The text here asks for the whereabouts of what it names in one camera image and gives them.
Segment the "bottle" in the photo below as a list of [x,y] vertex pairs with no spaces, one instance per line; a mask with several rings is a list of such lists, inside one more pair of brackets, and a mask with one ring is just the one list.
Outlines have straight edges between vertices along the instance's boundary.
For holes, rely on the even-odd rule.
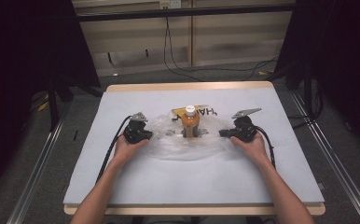
[[197,113],[195,106],[188,105],[186,107],[186,113],[181,117],[183,123],[184,132],[183,137],[192,138],[198,137],[198,125],[200,124],[200,114]]

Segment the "transparent plastic sheet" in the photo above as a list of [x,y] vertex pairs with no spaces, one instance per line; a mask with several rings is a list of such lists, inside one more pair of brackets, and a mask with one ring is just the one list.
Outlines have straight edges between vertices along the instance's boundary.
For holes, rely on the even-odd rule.
[[224,150],[234,149],[233,144],[218,131],[233,128],[233,124],[217,116],[201,116],[200,136],[183,137],[181,120],[161,115],[148,126],[153,132],[150,143],[145,147],[147,156],[167,161],[197,161]]

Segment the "wooden table edge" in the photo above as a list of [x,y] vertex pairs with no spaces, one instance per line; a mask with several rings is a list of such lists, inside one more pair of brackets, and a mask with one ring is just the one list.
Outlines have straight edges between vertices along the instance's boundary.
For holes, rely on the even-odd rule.
[[[312,216],[325,213],[324,203],[310,203],[306,205]],[[73,215],[78,206],[66,204],[63,211]],[[139,207],[107,207],[106,215],[121,216],[272,216],[276,211],[272,205],[246,206],[139,206]]]
[[110,85],[109,87],[107,87],[106,91],[180,91],[247,88],[273,88],[273,85],[271,82],[268,81],[119,84]]

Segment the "white bottle cap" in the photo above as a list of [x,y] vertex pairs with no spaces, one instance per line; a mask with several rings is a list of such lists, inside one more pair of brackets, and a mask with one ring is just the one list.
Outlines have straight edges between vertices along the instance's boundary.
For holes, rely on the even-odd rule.
[[193,106],[193,105],[188,105],[187,107],[186,107],[186,115],[187,116],[194,116],[195,115],[195,106]]

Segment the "human arm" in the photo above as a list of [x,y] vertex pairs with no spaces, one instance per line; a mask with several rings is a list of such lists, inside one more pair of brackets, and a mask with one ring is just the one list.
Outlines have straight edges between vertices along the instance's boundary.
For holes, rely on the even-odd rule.
[[264,139],[260,133],[250,143],[244,143],[236,137],[231,137],[230,140],[240,146],[258,167],[270,192],[280,223],[314,223],[308,209],[270,163],[265,150]]
[[103,223],[104,211],[116,183],[118,172],[136,154],[137,149],[147,143],[148,140],[143,140],[132,145],[126,141],[123,135],[118,138],[113,159],[108,163],[102,177],[77,208],[71,224]]

